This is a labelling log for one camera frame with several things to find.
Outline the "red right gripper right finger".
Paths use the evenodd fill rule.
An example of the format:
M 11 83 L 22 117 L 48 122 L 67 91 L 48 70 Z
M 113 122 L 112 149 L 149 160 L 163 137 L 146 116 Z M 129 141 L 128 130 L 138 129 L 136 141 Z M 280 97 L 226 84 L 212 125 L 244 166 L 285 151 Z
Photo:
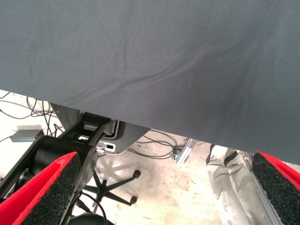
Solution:
M 280 159 L 257 151 L 254 175 L 284 225 L 300 223 L 300 173 Z

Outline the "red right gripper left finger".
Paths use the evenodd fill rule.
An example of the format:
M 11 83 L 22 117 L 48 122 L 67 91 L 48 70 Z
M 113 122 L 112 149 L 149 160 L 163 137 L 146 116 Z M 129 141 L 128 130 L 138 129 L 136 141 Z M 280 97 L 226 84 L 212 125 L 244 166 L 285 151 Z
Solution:
M 76 152 L 54 160 L 0 205 L 2 225 L 58 225 L 81 168 Z

